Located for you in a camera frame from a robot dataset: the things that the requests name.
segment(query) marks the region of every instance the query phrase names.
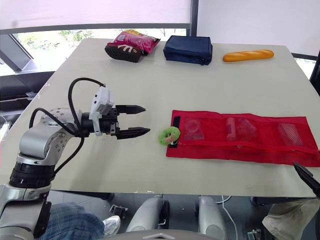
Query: pink snack package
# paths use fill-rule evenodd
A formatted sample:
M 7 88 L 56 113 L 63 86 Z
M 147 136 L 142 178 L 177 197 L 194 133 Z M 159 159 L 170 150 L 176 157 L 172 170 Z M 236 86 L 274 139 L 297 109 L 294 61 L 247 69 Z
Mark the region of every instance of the pink snack package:
M 159 41 L 159 38 L 147 36 L 135 30 L 129 29 L 121 32 L 113 40 L 113 42 L 109 42 L 108 45 L 129 45 L 140 48 L 142 55 L 147 55 L 152 52 Z

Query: shoe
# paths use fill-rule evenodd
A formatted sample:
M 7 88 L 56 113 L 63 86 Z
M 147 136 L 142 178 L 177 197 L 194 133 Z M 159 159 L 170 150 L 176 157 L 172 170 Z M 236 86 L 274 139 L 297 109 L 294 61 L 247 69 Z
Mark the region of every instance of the shoe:
M 120 228 L 120 217 L 111 216 L 102 221 L 104 224 L 104 237 L 112 237 L 117 234 Z
M 137 63 L 141 57 L 141 49 L 129 45 L 107 44 L 105 52 L 113 59 Z

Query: blue bag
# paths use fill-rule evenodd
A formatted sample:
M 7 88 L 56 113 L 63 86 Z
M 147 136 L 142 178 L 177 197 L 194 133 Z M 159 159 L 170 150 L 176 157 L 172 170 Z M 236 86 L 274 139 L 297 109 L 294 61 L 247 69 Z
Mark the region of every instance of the blue bag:
M 212 59 L 210 37 L 175 36 L 166 42 L 163 53 L 166 60 L 208 65 Z

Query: white sneaker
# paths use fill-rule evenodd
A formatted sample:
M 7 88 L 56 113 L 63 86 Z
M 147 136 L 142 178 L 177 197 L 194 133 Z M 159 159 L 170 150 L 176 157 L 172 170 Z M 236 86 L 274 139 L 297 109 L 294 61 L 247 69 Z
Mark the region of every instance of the white sneaker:
M 104 224 L 104 236 L 112 237 L 117 234 L 120 228 L 120 217 L 117 215 L 111 216 L 102 221 Z

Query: toy bread loaf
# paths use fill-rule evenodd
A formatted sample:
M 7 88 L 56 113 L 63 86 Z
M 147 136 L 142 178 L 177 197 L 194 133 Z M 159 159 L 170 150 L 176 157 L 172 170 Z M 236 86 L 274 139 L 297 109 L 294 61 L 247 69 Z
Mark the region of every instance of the toy bread loaf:
M 225 62 L 238 62 L 246 60 L 269 59 L 274 56 L 274 52 L 268 49 L 253 51 L 235 51 L 229 52 L 223 56 Z

